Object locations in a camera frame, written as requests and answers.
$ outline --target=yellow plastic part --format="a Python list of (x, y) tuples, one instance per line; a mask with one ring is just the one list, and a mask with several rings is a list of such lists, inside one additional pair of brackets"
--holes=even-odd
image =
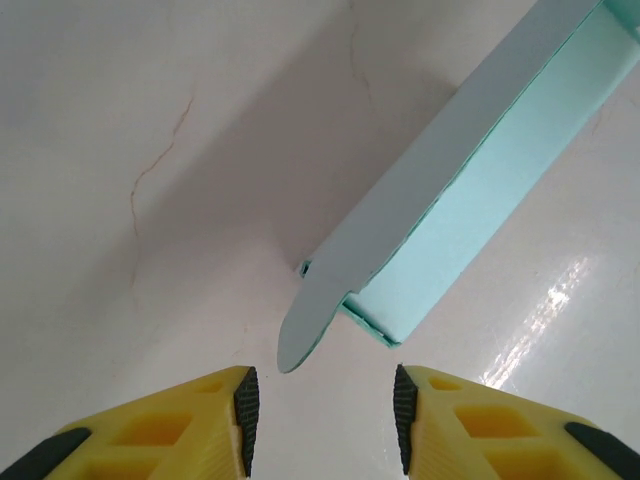
[(418, 387), (411, 480), (614, 480), (565, 430), (584, 418), (425, 367)]
[(249, 367), (232, 367), (67, 425), (91, 436), (47, 480), (246, 478), (234, 392)]

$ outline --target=crack in wall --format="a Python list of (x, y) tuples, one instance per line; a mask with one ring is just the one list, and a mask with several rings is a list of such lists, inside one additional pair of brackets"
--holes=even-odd
[(349, 11), (353, 18), (353, 30), (351, 31), (351, 37), (349, 39), (349, 64), (351, 65), (351, 75), (353, 79), (360, 83), (367, 92), (367, 98), (369, 99), (369, 105), (375, 110), (373, 103), (373, 95), (371, 93), (371, 83), (367, 78), (367, 74), (362, 68), (358, 68), (358, 62), (356, 61), (356, 37), (358, 36), (358, 30), (360, 29), (360, 21), (358, 20), (358, 14), (356, 13), (355, 0), (349, 0)]
[(600, 128), (600, 124), (602, 123), (602, 118), (604, 117), (604, 111), (603, 111), (603, 107), (600, 108), (600, 110), (598, 111), (598, 117), (596, 118), (596, 123), (593, 125), (593, 128), (591, 129), (591, 136), (593, 137), (598, 129)]
[(189, 99), (189, 103), (187, 104), (186, 108), (183, 110), (182, 114), (180, 115), (180, 118), (178, 118), (178, 121), (173, 127), (173, 131), (171, 134), (171, 143), (169, 143), (169, 146), (165, 148), (160, 155), (158, 155), (158, 157), (154, 160), (154, 162), (151, 165), (145, 168), (140, 173), (140, 175), (138, 175), (138, 178), (136, 178), (135, 182), (133, 183), (133, 189), (129, 194), (129, 206), (131, 208), (131, 218), (133, 220), (133, 236), (134, 236), (134, 242), (135, 242), (135, 255), (136, 255), (134, 264), (133, 264), (133, 270), (131, 272), (131, 280), (130, 280), (131, 289), (133, 289), (135, 286), (136, 279), (138, 276), (138, 264), (140, 263), (140, 226), (139, 226), (138, 214), (136, 212), (136, 193), (138, 192), (138, 187), (140, 186), (140, 182), (142, 182), (142, 179), (148, 173), (153, 171), (153, 169), (156, 168), (160, 164), (160, 162), (162, 162), (162, 160), (171, 152), (171, 150), (173, 150), (173, 147), (176, 144), (176, 136), (178, 135), (178, 132), (182, 127), (182, 124), (186, 120), (187, 115), (189, 115), (189, 111), (191, 110), (191, 105), (193, 105), (194, 98), (195, 98), (195, 95), (192, 93), (191, 98)]

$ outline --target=black rubber pad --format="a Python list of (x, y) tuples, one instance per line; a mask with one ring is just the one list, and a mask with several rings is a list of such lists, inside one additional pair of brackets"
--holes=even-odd
[(242, 429), (242, 465), (247, 477), (250, 477), (260, 411), (258, 373), (255, 367), (249, 369), (242, 383), (234, 392), (233, 403), (236, 411), (236, 424)]
[(416, 420), (417, 404), (418, 387), (413, 383), (404, 367), (398, 365), (393, 385), (393, 413), (396, 417), (400, 460), (405, 475), (409, 474), (411, 466), (411, 425)]
[(90, 435), (88, 428), (74, 428), (49, 437), (0, 473), (0, 480), (44, 480)]
[(564, 429), (622, 480), (640, 480), (640, 455), (616, 437), (578, 422), (569, 422)]

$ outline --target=small hole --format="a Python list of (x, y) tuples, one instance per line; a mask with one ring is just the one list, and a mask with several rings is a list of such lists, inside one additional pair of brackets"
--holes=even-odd
[(191, 422), (188, 414), (151, 414), (132, 421), (114, 445), (173, 445)]
[(516, 410), (495, 405), (460, 407), (456, 416), (467, 433), (478, 438), (531, 437), (538, 433)]
[(222, 390), (223, 386), (224, 385), (222, 382), (215, 382), (215, 383), (212, 383), (211, 385), (207, 385), (202, 390), (199, 390), (199, 392), (200, 393), (218, 393), (220, 390)]
[(500, 480), (581, 480), (584, 475), (551, 448), (520, 447), (488, 452)]
[(300, 267), (300, 276), (302, 278), (304, 278), (304, 276), (307, 274), (307, 272), (309, 271), (309, 268), (311, 268), (311, 261), (310, 260), (305, 260), (302, 263), (302, 266)]
[(429, 378), (429, 383), (436, 390), (460, 390), (462, 388), (460, 385), (439, 377)]
[(77, 480), (147, 480), (158, 466), (155, 460), (94, 461)]

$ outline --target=white surface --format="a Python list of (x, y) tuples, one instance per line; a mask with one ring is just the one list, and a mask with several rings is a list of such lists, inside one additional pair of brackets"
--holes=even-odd
[(293, 266), (531, 3), (0, 1), (0, 465), (236, 363), (256, 479), (400, 478), (398, 361), (640, 449), (638, 69), (401, 349), (338, 319), (276, 373)]

